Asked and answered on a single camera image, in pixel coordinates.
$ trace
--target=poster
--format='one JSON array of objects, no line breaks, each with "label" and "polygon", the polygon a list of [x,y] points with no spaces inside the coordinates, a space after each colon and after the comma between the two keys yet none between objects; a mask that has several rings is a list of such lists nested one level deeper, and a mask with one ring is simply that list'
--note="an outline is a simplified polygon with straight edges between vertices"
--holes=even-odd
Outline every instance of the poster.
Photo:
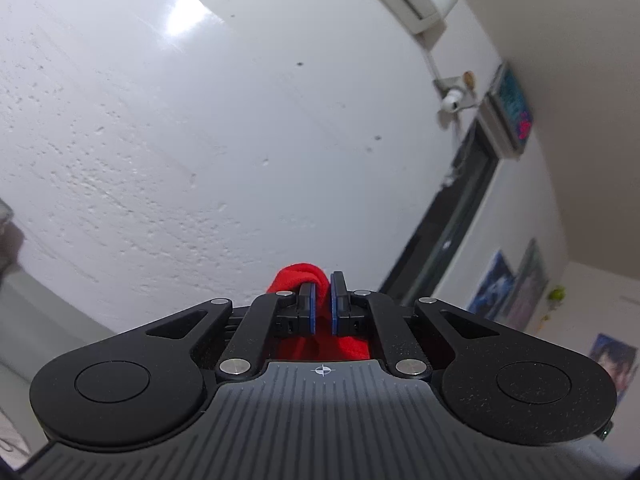
[{"label": "poster", "polygon": [[532,238],[520,264],[511,296],[496,315],[495,321],[516,330],[524,330],[548,282],[540,249],[536,239]]},{"label": "poster", "polygon": [[625,396],[626,390],[638,370],[637,354],[637,348],[605,334],[598,334],[593,348],[589,352],[589,357],[602,366],[613,379],[618,394],[618,403]]},{"label": "poster", "polygon": [[502,251],[498,251],[468,310],[485,319],[494,320],[512,290],[513,273]]}]

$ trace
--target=triangular cutout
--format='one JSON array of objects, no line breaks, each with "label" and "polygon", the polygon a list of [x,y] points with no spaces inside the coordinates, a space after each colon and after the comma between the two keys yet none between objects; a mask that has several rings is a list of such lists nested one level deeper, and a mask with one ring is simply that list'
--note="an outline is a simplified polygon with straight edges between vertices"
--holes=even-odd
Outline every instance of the triangular cutout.
[{"label": "triangular cutout", "polygon": [[148,330],[147,335],[165,337],[167,339],[182,339],[207,315],[206,310],[196,310],[186,316],[174,319],[169,323]]},{"label": "triangular cutout", "polygon": [[458,316],[449,310],[441,310],[442,317],[465,339],[478,339],[479,337],[491,337],[499,335],[495,330],[491,330],[464,317]]}]

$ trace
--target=white wall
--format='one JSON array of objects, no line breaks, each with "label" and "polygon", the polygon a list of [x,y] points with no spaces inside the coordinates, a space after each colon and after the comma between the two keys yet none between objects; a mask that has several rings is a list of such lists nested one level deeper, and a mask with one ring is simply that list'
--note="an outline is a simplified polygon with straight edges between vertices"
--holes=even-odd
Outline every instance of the white wall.
[{"label": "white wall", "polygon": [[[561,283],[566,299],[542,326],[539,337],[585,355],[600,333],[640,348],[639,281],[571,262]],[[640,378],[629,386],[613,423],[606,442],[621,458],[638,463]]]},{"label": "white wall", "polygon": [[[113,330],[304,260],[376,288],[457,149],[378,0],[200,1],[0,0],[19,262]],[[463,1],[433,56],[480,93],[499,63]]]},{"label": "white wall", "polygon": [[[502,250],[516,274],[533,237],[538,241],[549,276],[548,288],[552,288],[564,272],[568,255],[554,190],[535,132],[520,160],[503,160],[498,166],[434,296],[468,308],[495,253]],[[541,301],[527,332],[535,332],[545,308],[545,301]]]}]

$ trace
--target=picture of person with dark hair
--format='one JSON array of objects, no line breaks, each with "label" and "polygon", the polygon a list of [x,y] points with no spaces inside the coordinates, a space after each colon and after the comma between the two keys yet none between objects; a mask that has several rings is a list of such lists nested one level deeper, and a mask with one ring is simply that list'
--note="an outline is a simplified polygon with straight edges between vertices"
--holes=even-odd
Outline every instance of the picture of person with dark hair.
[{"label": "picture of person with dark hair", "polygon": [[589,354],[589,357],[602,366],[613,379],[618,393],[618,403],[638,370],[638,365],[634,365],[637,354],[637,348],[605,334],[598,334]]}]

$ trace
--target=metal screw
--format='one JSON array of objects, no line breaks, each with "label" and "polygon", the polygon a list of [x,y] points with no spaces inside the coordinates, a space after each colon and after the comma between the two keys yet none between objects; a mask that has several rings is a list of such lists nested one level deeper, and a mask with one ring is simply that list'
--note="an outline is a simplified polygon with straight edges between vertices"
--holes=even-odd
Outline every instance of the metal screw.
[{"label": "metal screw", "polygon": [[251,364],[245,359],[227,359],[220,363],[220,370],[225,374],[238,375],[249,371]]},{"label": "metal screw", "polygon": [[418,359],[402,359],[396,363],[396,370],[405,375],[418,375],[427,371],[427,365]]}]

